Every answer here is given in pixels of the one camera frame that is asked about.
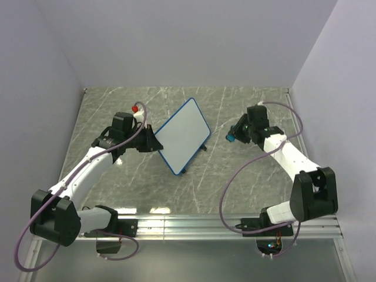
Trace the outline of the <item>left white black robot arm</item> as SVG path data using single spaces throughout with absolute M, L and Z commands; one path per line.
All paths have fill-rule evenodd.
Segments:
M 31 199 L 32 234 L 71 245 L 78 235 L 99 230 L 112 236 L 119 229 L 118 212 L 103 205 L 78 210 L 91 188 L 127 149 L 140 153 L 162 150 L 143 109 L 118 112 L 91 144 L 84 158 L 60 182 L 47 191 L 38 190 Z

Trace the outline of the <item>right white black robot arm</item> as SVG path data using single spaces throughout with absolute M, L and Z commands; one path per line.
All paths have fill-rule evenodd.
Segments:
M 288 201 L 266 207 L 261 212 L 259 227 L 264 234 L 274 234 L 287 223 L 304 222 L 337 212 L 337 183 L 333 169 L 312 162 L 279 127 L 270 126 L 265 104 L 249 106 L 226 138 L 230 142 L 253 142 L 293 181 Z

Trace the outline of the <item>blue whiteboard eraser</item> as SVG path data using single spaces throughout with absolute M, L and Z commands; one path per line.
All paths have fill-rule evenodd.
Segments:
M 236 139 L 233 135 L 234 127 L 235 127 L 235 125 L 231 125 L 230 130 L 228 131 L 228 133 L 226 135 L 226 140 L 228 140 L 229 142 L 234 142 L 235 139 Z

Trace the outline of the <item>blue framed small whiteboard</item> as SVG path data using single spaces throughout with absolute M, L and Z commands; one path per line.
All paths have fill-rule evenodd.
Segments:
M 171 172 L 178 176 L 211 136 L 211 129 L 194 98 L 189 98 L 156 131 L 163 149 L 160 156 Z

